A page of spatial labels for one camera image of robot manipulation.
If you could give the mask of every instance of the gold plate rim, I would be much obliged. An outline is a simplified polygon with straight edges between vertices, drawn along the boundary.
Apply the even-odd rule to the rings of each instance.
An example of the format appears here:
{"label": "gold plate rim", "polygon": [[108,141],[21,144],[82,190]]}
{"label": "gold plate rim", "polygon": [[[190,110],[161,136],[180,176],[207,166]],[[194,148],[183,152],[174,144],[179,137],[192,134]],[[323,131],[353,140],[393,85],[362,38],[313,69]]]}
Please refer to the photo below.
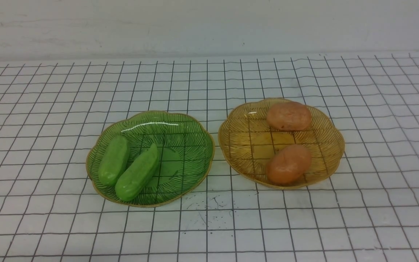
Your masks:
{"label": "gold plate rim", "polygon": [[[106,197],[103,193],[101,193],[99,190],[98,190],[98,188],[96,187],[96,185],[95,185],[95,183],[93,182],[93,179],[92,179],[92,177],[91,177],[91,174],[90,174],[90,172],[88,171],[88,166],[87,166],[87,160],[90,158],[90,153],[93,151],[93,149],[95,149],[95,147],[98,145],[98,142],[100,141],[100,137],[101,136],[103,136],[103,134],[106,132],[106,130],[108,130],[109,128],[111,128],[112,126],[114,126],[114,125],[116,125],[116,124],[119,124],[119,123],[122,123],[122,122],[125,122],[125,121],[129,121],[130,119],[132,119],[132,118],[135,118],[135,117],[137,117],[137,116],[139,116],[139,115],[142,115],[142,114],[145,114],[145,113],[150,113],[150,112],[160,112],[160,113],[165,113],[165,114],[169,114],[169,115],[183,115],[183,116],[188,116],[189,118],[191,118],[191,119],[193,119],[195,122],[197,122],[199,125],[200,125],[200,127],[201,127],[201,129],[205,132],[205,133],[207,133],[207,135],[210,137],[210,139],[211,139],[211,142],[213,143],[213,151],[212,151],[212,154],[211,154],[211,159],[210,159],[210,162],[209,162],[209,165],[208,165],[208,169],[206,170],[206,174],[200,179],[200,181],[198,181],[198,183],[196,183],[195,184],[195,186],[194,187],[192,187],[190,190],[188,190],[187,192],[185,192],[184,194],[180,194],[180,195],[178,195],[178,196],[176,196],[175,198],[173,198],[173,199],[171,199],[171,200],[168,200],[168,201],[165,201],[165,202],[162,202],[162,203],[159,203],[159,204],[153,204],[153,205],[134,205],[134,204],[128,204],[128,203],[123,203],[123,202],[120,202],[120,201],[115,201],[115,200],[112,200],[112,199],[109,199],[108,197]],[[95,143],[95,145],[90,149],[90,151],[88,152],[88,155],[87,155],[87,158],[85,159],[85,169],[86,169],[86,171],[87,171],[87,174],[88,174],[88,178],[90,179],[90,181],[92,182],[92,185],[93,185],[93,188],[95,189],[95,191],[98,193],[98,195],[100,195],[101,197],[103,197],[104,199],[106,199],[107,201],[111,201],[111,202],[113,202],[113,203],[117,203],[117,204],[121,204],[121,205],[125,205],[125,206],[130,206],[130,207],[160,207],[160,206],[163,206],[163,205],[165,205],[165,204],[169,204],[170,202],[173,202],[173,201],[176,201],[177,199],[179,199],[179,198],[181,198],[181,197],[183,197],[183,196],[185,196],[186,194],[188,194],[188,193],[190,193],[190,192],[192,192],[196,187],[198,187],[207,177],[208,177],[208,174],[209,174],[209,172],[211,171],[211,166],[212,166],[212,164],[213,164],[213,160],[214,160],[214,154],[215,154],[215,151],[216,151],[216,145],[215,145],[215,141],[214,141],[214,139],[213,139],[213,136],[211,136],[211,133],[209,133],[204,127],[203,127],[203,125],[200,123],[200,121],[198,121],[196,118],[194,118],[193,116],[190,116],[190,115],[187,115],[187,114],[183,114],[183,113],[169,113],[169,112],[166,112],[166,111],[160,111],[160,110],[149,110],[149,111],[143,111],[143,112],[140,112],[140,113],[138,113],[138,114],[136,114],[136,115],[134,115],[134,116],[131,116],[130,118],[127,118],[127,119],[124,119],[124,120],[121,120],[121,121],[117,121],[116,123],[113,123],[113,124],[110,124],[107,128],[105,128],[102,132],[101,132],[101,134],[98,136],[98,139],[96,140],[96,143]]]}
{"label": "gold plate rim", "polygon": [[[221,128],[224,126],[224,124],[227,121],[229,121],[229,119],[231,117],[231,114],[234,111],[236,111],[236,109],[238,109],[238,108],[240,108],[242,106],[246,106],[248,104],[257,104],[257,103],[261,103],[261,102],[267,101],[267,100],[284,100],[284,101],[287,101],[287,102],[292,102],[292,100],[289,100],[289,99],[286,99],[286,98],[265,98],[265,99],[260,100],[260,101],[257,101],[257,102],[248,102],[248,103],[243,103],[243,104],[237,106],[236,108],[234,108],[234,110],[232,110],[229,113],[229,115],[227,116],[226,120],[221,124],[221,126],[219,126],[219,129],[218,129],[218,143],[219,143],[219,146],[221,147]],[[309,107],[309,108],[311,108],[311,109],[313,109],[315,111],[318,111],[320,114],[322,114],[324,117],[326,117],[328,119],[328,121],[330,122],[331,126],[334,128],[334,130],[337,133],[339,133],[340,138],[341,138],[341,147],[340,147],[341,151],[340,152],[341,152],[341,156],[343,156],[344,155],[344,152],[346,150],[346,143],[345,143],[345,140],[344,140],[344,136],[339,131],[339,129],[337,129],[336,126],[334,126],[333,122],[331,121],[331,118],[329,118],[326,114],[324,114],[323,111],[321,111],[321,110],[319,110],[319,109],[317,109],[317,108],[315,108],[313,106],[308,106],[308,105],[305,105],[305,106],[307,106],[307,107]],[[299,189],[299,188],[302,188],[302,187],[311,186],[312,184],[316,184],[316,183],[318,183],[320,181],[326,180],[327,178],[331,177],[336,172],[336,170],[339,168],[339,164],[338,164],[337,167],[334,170],[331,170],[331,172],[330,172],[329,175],[324,176],[323,179],[321,179],[319,181],[315,181],[313,183],[305,183],[305,184],[298,185],[298,186],[278,186],[278,185],[275,185],[275,184],[269,184],[269,183],[266,183],[266,182],[263,182],[263,181],[258,181],[256,179],[253,179],[249,175],[244,174],[243,172],[241,172],[241,170],[239,168],[236,168],[236,167],[234,167],[233,164],[231,164],[231,161],[228,160],[230,158],[228,158],[226,156],[226,153],[224,152],[224,150],[221,150],[221,151],[223,152],[224,159],[226,159],[226,162],[229,164],[229,166],[231,166],[231,168],[233,168],[235,171],[237,171],[240,175],[242,175],[243,177],[245,177],[245,178],[247,178],[247,179],[249,179],[251,181],[254,181],[255,183],[262,184],[263,186],[266,186],[266,187],[269,187],[269,188],[273,188],[273,189],[290,190],[290,189]]]}

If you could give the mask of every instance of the table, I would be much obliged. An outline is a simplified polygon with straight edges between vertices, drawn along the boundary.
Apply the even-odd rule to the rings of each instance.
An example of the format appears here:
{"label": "table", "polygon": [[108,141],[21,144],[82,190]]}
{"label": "table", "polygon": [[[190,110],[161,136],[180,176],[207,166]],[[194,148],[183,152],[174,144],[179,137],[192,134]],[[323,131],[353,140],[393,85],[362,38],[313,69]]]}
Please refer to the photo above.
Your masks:
{"label": "table", "polygon": [[[162,207],[95,193],[85,159],[141,111],[216,143],[236,106],[315,106],[346,140],[330,179],[278,191],[232,170]],[[0,63],[0,261],[419,261],[419,52]]]}

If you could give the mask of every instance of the potato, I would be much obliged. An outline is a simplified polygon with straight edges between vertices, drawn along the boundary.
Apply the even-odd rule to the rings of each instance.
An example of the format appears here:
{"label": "potato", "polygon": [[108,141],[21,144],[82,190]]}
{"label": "potato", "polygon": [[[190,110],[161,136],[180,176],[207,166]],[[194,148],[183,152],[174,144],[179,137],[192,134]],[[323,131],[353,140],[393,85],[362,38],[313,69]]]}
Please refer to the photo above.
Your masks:
{"label": "potato", "polygon": [[302,131],[311,124],[311,112],[298,102],[276,103],[269,109],[266,121],[281,131]]}
{"label": "potato", "polygon": [[311,153],[301,144],[292,144],[280,150],[266,164],[266,176],[275,184],[296,181],[311,166]]}

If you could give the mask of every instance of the plate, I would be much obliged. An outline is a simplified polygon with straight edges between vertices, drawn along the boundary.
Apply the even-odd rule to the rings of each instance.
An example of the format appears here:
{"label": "plate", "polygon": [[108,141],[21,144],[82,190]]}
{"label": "plate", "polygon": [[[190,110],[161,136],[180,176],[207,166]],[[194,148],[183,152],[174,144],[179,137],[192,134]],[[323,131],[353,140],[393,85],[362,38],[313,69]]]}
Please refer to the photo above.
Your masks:
{"label": "plate", "polygon": [[[127,138],[130,156],[127,167],[153,143],[161,150],[160,168],[140,194],[121,201],[114,186],[98,180],[98,169],[108,143],[114,136]],[[88,153],[86,166],[96,192],[109,201],[134,207],[156,207],[174,201],[197,187],[208,175],[215,152],[212,136],[199,121],[185,114],[146,111],[112,124]]]}
{"label": "plate", "polygon": [[[219,145],[229,165],[257,183],[277,189],[296,189],[329,178],[339,167],[345,141],[331,120],[308,106],[312,122],[305,131],[279,131],[268,126],[266,114],[275,103],[288,99],[268,98],[235,108],[218,131]],[[264,166],[290,144],[303,144],[312,154],[310,169],[296,181],[280,186],[266,178]]]}

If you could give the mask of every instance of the cucumber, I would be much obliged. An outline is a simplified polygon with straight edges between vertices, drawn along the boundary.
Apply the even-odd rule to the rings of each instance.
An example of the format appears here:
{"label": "cucumber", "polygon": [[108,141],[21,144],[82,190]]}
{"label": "cucumber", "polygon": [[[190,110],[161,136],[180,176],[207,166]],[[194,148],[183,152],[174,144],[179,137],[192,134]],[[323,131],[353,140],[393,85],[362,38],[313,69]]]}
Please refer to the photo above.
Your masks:
{"label": "cucumber", "polygon": [[127,139],[123,136],[115,136],[109,142],[100,162],[98,169],[100,183],[105,186],[114,186],[126,168],[128,155]]}
{"label": "cucumber", "polygon": [[116,196],[122,201],[131,201],[148,184],[159,166],[159,152],[156,144],[141,153],[119,177]]}

